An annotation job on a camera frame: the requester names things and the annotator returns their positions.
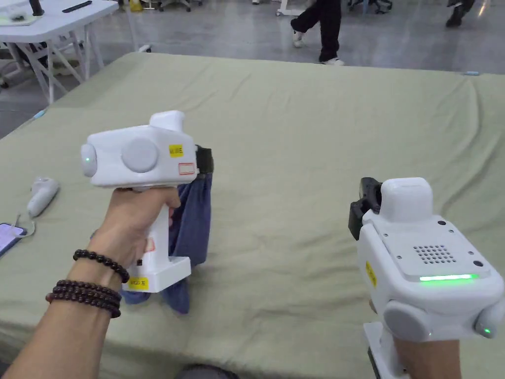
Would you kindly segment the person's left hand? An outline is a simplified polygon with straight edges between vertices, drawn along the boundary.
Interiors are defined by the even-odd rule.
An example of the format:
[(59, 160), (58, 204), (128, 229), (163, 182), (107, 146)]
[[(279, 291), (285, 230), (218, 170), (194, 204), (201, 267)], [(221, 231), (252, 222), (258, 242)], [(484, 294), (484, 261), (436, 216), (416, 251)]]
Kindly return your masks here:
[(104, 221), (91, 238), (87, 250), (129, 268), (142, 258), (148, 230), (164, 206), (169, 208), (170, 214), (180, 207), (176, 188), (152, 188), (144, 192), (114, 190)]

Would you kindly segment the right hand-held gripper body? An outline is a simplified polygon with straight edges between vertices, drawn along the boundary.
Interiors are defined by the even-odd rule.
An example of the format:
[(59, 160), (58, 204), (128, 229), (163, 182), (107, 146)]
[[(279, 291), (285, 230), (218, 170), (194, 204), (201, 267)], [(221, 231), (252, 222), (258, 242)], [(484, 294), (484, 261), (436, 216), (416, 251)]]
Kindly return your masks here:
[(394, 338), (496, 337), (505, 311), (504, 279), (454, 224), (434, 213), (424, 178), (361, 178), (349, 230), (379, 318), (363, 325), (378, 379), (411, 378)]

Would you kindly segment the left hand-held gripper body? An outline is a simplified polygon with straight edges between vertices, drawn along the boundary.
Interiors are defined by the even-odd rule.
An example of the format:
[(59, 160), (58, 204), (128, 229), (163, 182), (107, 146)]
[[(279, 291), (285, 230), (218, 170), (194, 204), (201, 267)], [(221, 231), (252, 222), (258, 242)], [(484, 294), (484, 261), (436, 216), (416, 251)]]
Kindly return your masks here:
[(81, 165), (92, 185), (145, 191), (172, 187), (181, 208), (169, 222), (164, 206), (149, 228), (147, 250), (128, 272), (125, 291), (159, 293), (191, 275), (207, 256), (214, 160), (184, 132), (181, 111), (155, 113), (146, 125), (89, 135)]

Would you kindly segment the person's right hand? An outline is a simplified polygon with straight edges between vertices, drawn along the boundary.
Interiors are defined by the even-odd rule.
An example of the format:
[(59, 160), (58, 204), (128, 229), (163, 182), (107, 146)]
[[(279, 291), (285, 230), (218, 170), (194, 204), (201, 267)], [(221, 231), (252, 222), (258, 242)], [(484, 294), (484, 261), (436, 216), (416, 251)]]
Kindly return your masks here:
[(461, 379), (460, 342), (394, 338), (401, 365), (412, 379)]

